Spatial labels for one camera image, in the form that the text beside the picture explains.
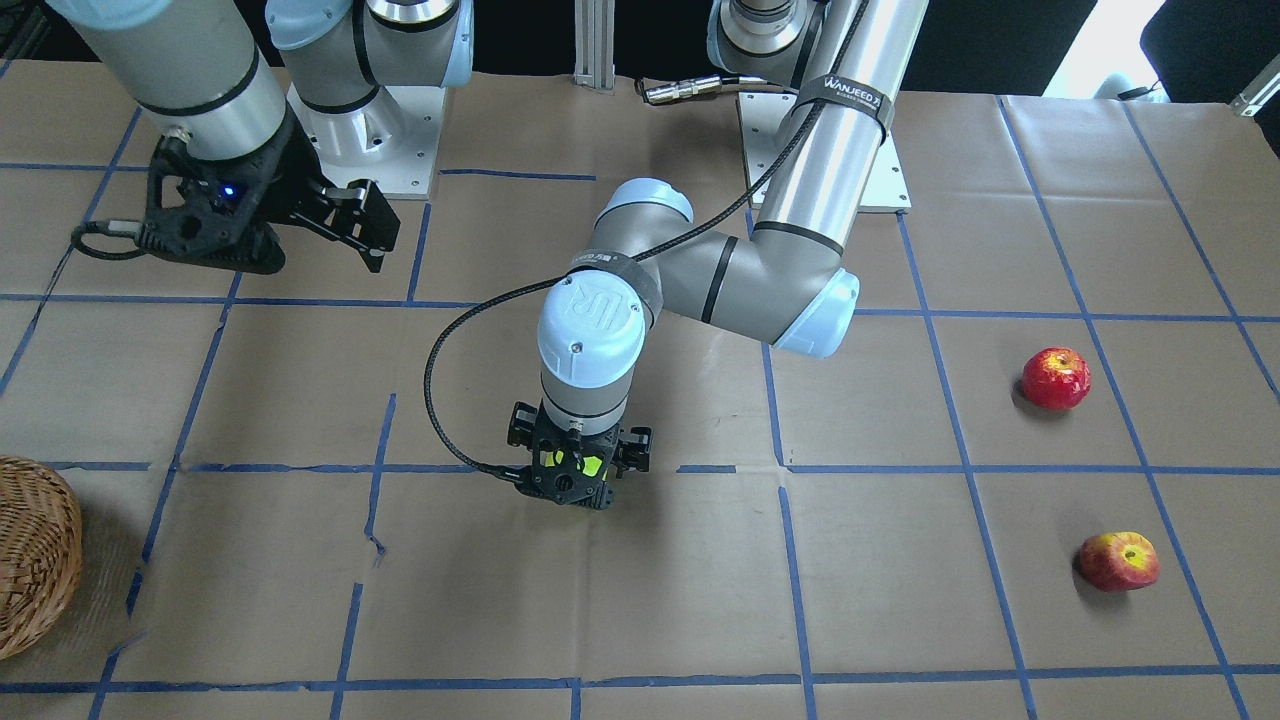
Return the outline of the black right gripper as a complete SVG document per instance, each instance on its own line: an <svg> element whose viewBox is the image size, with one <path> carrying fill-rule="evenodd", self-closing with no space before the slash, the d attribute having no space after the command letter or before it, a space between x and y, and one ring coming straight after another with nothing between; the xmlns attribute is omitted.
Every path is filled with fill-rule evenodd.
<svg viewBox="0 0 1280 720"><path fill-rule="evenodd" d="M297 115L268 142L209 161L175 136L159 140L138 250L170 263L274 274L285 255L275 224L297 225L353 249L371 273L393 252L401 219L374 179L330 187Z"/></svg>

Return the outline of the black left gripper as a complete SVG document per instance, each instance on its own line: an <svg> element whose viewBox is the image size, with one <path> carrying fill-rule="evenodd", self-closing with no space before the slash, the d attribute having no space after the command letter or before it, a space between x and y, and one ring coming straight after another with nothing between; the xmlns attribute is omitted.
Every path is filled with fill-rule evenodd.
<svg viewBox="0 0 1280 720"><path fill-rule="evenodd" d="M614 488L609 477L622 471L648 471L652 428L611 429L585 436L559 428L543 407L517 402L507 442L531 452L527 466L509 473L516 489L558 505L603 510L612 505Z"/></svg>

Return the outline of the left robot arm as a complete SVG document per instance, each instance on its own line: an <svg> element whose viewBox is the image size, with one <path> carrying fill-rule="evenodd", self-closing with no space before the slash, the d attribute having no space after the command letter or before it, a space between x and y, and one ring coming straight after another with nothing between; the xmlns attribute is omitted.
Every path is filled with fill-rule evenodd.
<svg viewBox="0 0 1280 720"><path fill-rule="evenodd" d="M541 400L515 407L508 441L531 454L502 475L522 495L605 509L611 471L645 471L652 433L622 427L634 372L662 313L828 357L855 311L845 245L925 18L923 1L717 1L709 58L794 95L777 154L736 199L764 200L742 237L727 208L696 223L653 178L622 183L586 249L547 283L538 323Z"/></svg>

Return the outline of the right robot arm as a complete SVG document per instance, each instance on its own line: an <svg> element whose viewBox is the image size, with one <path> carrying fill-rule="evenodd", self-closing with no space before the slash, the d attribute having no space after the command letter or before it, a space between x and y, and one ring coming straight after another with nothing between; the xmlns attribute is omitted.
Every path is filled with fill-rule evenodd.
<svg viewBox="0 0 1280 720"><path fill-rule="evenodd" d="M137 222L86 222L70 241L109 261L269 275L293 225L381 269L401 232L390 197L424 193L422 95L466 85L471 1L269 1L274 76L233 1L54 1L160 133Z"/></svg>

